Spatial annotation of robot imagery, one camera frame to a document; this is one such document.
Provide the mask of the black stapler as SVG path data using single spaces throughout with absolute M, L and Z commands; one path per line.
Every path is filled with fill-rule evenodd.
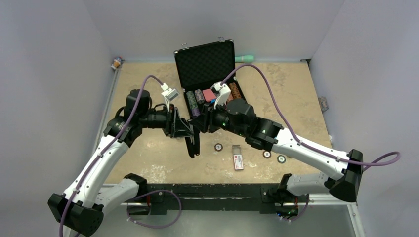
M 190 125 L 192 135 L 185 137 L 187 152 L 190 158 L 194 158 L 200 154 L 200 131 L 196 127 Z

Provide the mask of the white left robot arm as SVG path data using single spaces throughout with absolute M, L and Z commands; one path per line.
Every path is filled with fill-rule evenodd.
M 117 110 L 100 138 L 93 156 L 73 183 L 62 194 L 52 194 L 48 206 L 60 224 L 59 236 L 68 236 L 68 228 L 77 235 L 91 236 L 105 215 L 126 200 L 141 202 L 150 198 L 147 180 L 130 173 L 111 189 L 100 189 L 118 160 L 128 151 L 143 129 L 161 129 L 169 138 L 190 137 L 193 131 L 179 116 L 172 100 L 179 95 L 176 89 L 162 92 L 162 109 L 152 106 L 150 93 L 135 89 L 126 98 L 125 106 Z

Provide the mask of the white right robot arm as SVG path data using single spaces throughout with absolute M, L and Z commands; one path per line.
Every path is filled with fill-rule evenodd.
M 288 128 L 258 117 L 244 99 L 234 99 L 225 107 L 206 108 L 191 124 L 202 133 L 229 131 L 243 137 L 257 150 L 295 158 L 319 170 L 314 174 L 285 174 L 277 188 L 279 198 L 284 201 L 311 193 L 330 193 L 345 202 L 357 200 L 363 175 L 363 168 L 358 164 L 363 161 L 363 154 L 359 150 L 339 151 L 293 137 Z

